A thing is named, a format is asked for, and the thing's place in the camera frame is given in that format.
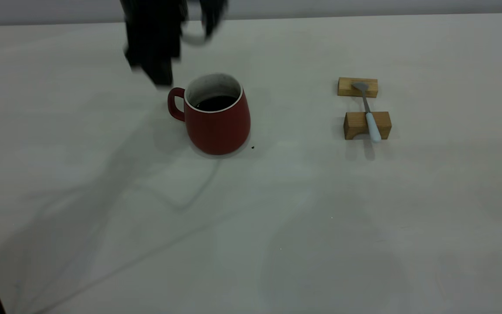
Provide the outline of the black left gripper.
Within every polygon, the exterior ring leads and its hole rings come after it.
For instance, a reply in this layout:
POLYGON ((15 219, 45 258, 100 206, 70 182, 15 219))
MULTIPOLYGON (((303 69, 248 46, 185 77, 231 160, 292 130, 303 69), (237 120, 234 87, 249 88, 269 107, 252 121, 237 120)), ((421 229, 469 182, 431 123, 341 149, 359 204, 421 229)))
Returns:
POLYGON ((145 72, 158 87, 173 85, 173 64, 181 50, 181 26, 187 21, 185 0, 122 0, 130 68, 145 72))

